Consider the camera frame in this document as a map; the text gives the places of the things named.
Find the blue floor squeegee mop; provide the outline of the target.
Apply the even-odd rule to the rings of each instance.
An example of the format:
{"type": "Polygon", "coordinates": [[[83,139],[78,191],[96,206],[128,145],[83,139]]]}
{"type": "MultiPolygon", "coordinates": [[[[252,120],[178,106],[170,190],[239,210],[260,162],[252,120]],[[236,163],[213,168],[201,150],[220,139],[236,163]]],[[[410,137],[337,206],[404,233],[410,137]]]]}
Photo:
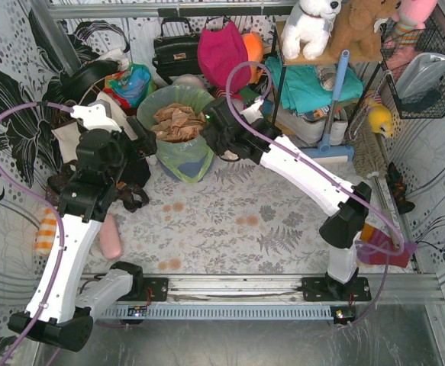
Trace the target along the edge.
{"type": "Polygon", "coordinates": [[[350,51],[348,49],[343,50],[337,64],[337,77],[332,94],[330,113],[327,115],[321,141],[311,154],[312,159],[319,164],[349,162],[353,159],[354,149],[351,145],[332,146],[330,144],[334,115],[337,111],[337,102],[340,98],[349,58],[350,51]]]}

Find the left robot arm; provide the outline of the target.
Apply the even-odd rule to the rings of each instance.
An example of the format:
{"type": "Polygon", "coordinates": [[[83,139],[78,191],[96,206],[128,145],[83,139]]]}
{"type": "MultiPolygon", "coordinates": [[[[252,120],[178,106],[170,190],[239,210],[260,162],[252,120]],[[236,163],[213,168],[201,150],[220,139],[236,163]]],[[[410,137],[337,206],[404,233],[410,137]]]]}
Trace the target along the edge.
{"type": "Polygon", "coordinates": [[[127,123],[133,139],[110,118],[83,122],[78,165],[60,195],[46,268],[25,311],[12,314],[8,322],[21,338],[78,352],[89,340],[94,322],[117,300],[152,298],[143,269],[123,261],[115,262],[94,288],[77,292],[86,257],[116,200],[116,185],[127,162],[157,151],[154,132],[135,117],[128,117],[127,123]]]}

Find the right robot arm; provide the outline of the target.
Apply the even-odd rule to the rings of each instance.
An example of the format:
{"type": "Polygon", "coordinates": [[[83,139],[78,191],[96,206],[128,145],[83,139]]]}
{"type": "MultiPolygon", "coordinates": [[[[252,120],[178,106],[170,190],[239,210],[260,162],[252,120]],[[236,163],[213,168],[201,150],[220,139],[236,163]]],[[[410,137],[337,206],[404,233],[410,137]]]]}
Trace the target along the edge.
{"type": "Polygon", "coordinates": [[[207,125],[202,136],[218,156],[233,153],[250,159],[290,181],[326,214],[319,229],[329,245],[325,275],[304,280],[306,301],[370,301],[369,284],[358,275],[357,247],[368,216],[371,187],[344,181],[310,159],[274,124],[259,114],[231,112],[224,100],[202,111],[207,125]]]}

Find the blue trash bin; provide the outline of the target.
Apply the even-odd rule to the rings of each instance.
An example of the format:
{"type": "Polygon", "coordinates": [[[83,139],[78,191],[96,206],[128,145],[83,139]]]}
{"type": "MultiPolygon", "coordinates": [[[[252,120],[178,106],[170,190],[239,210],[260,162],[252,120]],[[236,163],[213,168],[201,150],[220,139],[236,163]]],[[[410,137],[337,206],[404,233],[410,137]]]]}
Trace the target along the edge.
{"type": "Polygon", "coordinates": [[[205,143],[166,143],[159,146],[156,158],[170,178],[192,185],[211,168],[214,153],[205,143]]]}

